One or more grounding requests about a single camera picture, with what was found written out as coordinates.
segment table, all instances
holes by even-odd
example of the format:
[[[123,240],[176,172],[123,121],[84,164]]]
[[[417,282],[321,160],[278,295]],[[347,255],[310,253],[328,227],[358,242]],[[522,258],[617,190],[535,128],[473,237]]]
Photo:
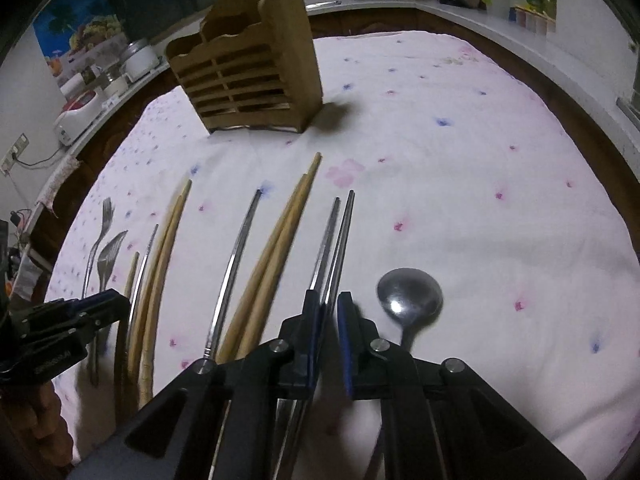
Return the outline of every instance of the table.
[[[457,38],[402,32],[315,46],[325,104],[304,134],[209,135],[181,88],[150,104],[82,204],[47,299],[79,295],[107,196],[115,207],[107,240],[128,230],[110,283],[123,290],[133,252],[144,250],[171,195],[192,178],[162,297],[158,392],[202,354],[254,190],[264,197],[231,310],[320,151],[263,340],[300,311],[333,198],[354,189],[340,290],[351,291],[381,336],[398,341],[376,282],[395,267],[430,273],[444,307],[414,355],[465,360],[588,478],[604,478],[640,431],[640,267],[622,218],[572,140],[534,92]],[[94,271],[90,292],[97,287]],[[76,458],[113,431],[114,332],[99,389],[83,364],[55,381]],[[339,379],[323,379],[294,477],[361,476],[378,407],[349,403]]]

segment metal fork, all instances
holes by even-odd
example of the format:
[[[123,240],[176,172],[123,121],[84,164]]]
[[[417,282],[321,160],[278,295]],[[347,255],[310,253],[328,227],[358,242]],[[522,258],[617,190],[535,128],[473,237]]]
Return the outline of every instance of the metal fork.
[[[116,263],[118,252],[120,251],[122,241],[126,235],[127,231],[116,234],[113,237],[113,240],[107,242],[98,255],[97,267],[98,278],[100,279],[100,292],[107,289],[107,283],[109,283],[111,273],[113,272],[113,266]],[[91,346],[89,347],[89,380],[91,381],[91,384],[96,387],[100,384],[100,377],[98,374],[98,344],[101,343],[102,340],[106,339],[104,337],[105,333],[108,335],[108,328],[98,331],[94,340],[91,341]]]
[[[107,235],[109,228],[111,227],[111,222],[113,222],[113,206],[111,205],[111,197],[108,196],[102,201],[102,227],[100,228],[100,235],[98,239],[95,241],[95,244],[91,247],[89,251],[89,258],[86,262],[86,270],[84,272],[84,283],[82,284],[82,298],[86,297],[86,292],[89,287],[89,277],[91,276],[91,270],[94,266],[95,253],[98,250],[98,245],[102,239]]]

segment tablecloth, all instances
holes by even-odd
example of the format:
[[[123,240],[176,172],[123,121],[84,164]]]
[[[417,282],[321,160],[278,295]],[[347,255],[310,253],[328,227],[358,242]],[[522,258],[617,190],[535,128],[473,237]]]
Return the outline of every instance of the tablecloth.
[[[192,178],[162,297],[157,393],[202,354],[254,190],[264,194],[227,321],[319,151],[263,340],[299,313],[333,198],[354,189],[340,290],[398,342],[376,282],[396,267],[430,273],[444,307],[414,356],[466,361],[590,480],[604,478],[640,430],[640,268],[622,218],[572,140],[538,95],[457,38],[401,32],[315,47],[324,107],[301,135],[209,135],[180,87],[153,101],[82,204],[47,299],[80,294],[107,196],[115,214],[106,239],[128,230],[110,283],[123,290],[132,254],[144,250],[178,183]],[[94,271],[90,292],[97,289]],[[83,364],[55,381],[76,458],[114,429],[114,332],[98,390]],[[380,425],[377,403],[350,403],[330,376],[317,396],[295,477],[361,476]]]

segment black cable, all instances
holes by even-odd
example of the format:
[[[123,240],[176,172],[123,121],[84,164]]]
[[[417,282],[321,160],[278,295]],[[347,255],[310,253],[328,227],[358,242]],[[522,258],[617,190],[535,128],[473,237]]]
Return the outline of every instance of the black cable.
[[[18,163],[21,164],[23,166],[27,166],[28,168],[30,168],[31,166],[37,166],[38,164],[41,164],[43,162],[47,162],[48,160],[51,160],[60,150],[62,149],[62,146],[60,146],[55,152],[53,152],[51,154],[51,156],[48,156],[47,158],[43,158],[42,160],[39,160],[37,162],[33,162],[32,164],[28,164],[26,162],[21,161],[16,155],[15,153],[12,153],[12,157],[14,158],[14,160]]]

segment wooden utensil basket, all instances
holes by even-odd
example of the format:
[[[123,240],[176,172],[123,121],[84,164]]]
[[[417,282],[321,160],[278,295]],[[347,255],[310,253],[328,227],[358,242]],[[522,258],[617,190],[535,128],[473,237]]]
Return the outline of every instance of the wooden utensil basket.
[[[200,33],[169,42],[166,58],[209,130],[300,133],[322,106],[304,0],[218,0]]]

